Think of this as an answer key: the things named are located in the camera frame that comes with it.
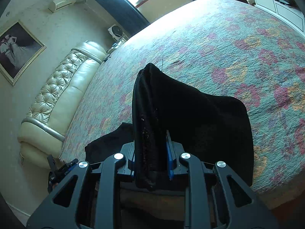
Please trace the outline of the white wall air conditioner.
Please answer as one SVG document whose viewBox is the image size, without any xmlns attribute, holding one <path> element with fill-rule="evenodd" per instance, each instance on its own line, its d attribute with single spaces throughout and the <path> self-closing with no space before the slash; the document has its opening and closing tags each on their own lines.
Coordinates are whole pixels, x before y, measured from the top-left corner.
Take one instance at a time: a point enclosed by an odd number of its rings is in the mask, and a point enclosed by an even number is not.
<svg viewBox="0 0 305 229">
<path fill-rule="evenodd" d="M 70 5 L 74 5 L 76 0 L 53 0 L 48 6 L 48 9 L 55 13 L 58 10 L 61 10 L 65 7 L 68 7 Z"/>
</svg>

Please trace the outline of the framed wedding photo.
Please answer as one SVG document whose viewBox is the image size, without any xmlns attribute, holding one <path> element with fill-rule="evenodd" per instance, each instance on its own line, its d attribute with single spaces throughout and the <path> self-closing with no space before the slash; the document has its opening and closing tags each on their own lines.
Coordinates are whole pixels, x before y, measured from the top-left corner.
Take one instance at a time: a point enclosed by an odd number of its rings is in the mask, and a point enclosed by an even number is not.
<svg viewBox="0 0 305 229">
<path fill-rule="evenodd" d="M 15 21 L 1 31 L 1 74 L 14 86 L 46 48 L 21 21 Z"/>
</svg>

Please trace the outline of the black pants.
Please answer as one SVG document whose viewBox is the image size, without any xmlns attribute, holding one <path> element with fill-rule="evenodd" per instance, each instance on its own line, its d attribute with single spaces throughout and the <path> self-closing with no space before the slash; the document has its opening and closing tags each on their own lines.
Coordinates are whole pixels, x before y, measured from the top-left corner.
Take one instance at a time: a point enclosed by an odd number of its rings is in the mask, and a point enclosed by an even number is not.
<svg viewBox="0 0 305 229">
<path fill-rule="evenodd" d="M 168 181 L 166 137 L 201 161 L 226 162 L 252 185 L 254 148 L 245 105 L 214 96 L 177 81 L 149 63 L 137 75 L 132 97 L 132 123 L 122 123 L 85 147 L 89 163 L 102 162 L 133 142 L 136 185 L 155 190 Z"/>
</svg>

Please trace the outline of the dark blue left curtain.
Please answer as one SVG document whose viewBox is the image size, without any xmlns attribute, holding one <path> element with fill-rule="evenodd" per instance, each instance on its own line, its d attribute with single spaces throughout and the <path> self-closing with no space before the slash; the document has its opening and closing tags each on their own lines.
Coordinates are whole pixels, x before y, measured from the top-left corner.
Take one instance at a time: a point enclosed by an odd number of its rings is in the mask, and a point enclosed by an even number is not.
<svg viewBox="0 0 305 229">
<path fill-rule="evenodd" d="M 95 0 L 131 36 L 137 34 L 150 23 L 128 0 Z"/>
</svg>

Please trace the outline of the white fan heater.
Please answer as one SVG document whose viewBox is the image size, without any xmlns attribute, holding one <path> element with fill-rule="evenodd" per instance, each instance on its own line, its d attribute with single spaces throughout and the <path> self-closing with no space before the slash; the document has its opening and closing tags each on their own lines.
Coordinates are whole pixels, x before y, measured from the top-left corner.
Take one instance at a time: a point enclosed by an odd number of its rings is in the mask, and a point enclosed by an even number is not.
<svg viewBox="0 0 305 229">
<path fill-rule="evenodd" d="M 125 41 L 129 39 L 129 37 L 123 32 L 123 30 L 116 24 L 109 27 L 108 32 L 116 42 L 118 42 L 121 39 L 124 39 Z"/>
</svg>

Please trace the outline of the white tv stand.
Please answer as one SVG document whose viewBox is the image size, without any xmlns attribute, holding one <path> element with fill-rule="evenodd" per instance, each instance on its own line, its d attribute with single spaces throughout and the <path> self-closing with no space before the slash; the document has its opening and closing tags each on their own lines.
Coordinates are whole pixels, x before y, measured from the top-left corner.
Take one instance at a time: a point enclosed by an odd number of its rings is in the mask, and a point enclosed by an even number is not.
<svg viewBox="0 0 305 229">
<path fill-rule="evenodd" d="M 295 0 L 254 0 L 254 6 L 273 15 L 304 35 L 304 14 Z"/>
</svg>

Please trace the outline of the floral bedspread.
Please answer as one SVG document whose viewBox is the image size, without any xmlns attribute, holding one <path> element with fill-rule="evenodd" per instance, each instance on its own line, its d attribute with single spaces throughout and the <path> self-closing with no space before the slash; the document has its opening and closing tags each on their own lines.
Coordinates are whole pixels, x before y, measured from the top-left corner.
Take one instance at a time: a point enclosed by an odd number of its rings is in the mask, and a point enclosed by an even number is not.
<svg viewBox="0 0 305 229">
<path fill-rule="evenodd" d="M 134 81 L 147 63 L 202 92 L 245 104 L 257 193 L 304 191 L 304 38 L 235 0 L 188 3 L 115 50 L 76 110 L 61 160 L 83 158 L 89 142 L 131 122 Z"/>
</svg>

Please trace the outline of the cream tufted leather headboard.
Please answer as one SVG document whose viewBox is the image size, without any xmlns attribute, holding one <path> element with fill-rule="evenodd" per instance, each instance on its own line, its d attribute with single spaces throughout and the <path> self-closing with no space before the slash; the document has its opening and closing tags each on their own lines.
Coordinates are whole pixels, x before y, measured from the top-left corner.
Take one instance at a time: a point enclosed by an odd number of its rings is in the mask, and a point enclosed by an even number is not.
<svg viewBox="0 0 305 229">
<path fill-rule="evenodd" d="M 59 162 L 68 128 L 106 56 L 99 44 L 83 42 L 47 78 L 21 122 L 18 142 L 23 159 L 44 169 L 49 168 L 49 155 Z"/>
</svg>

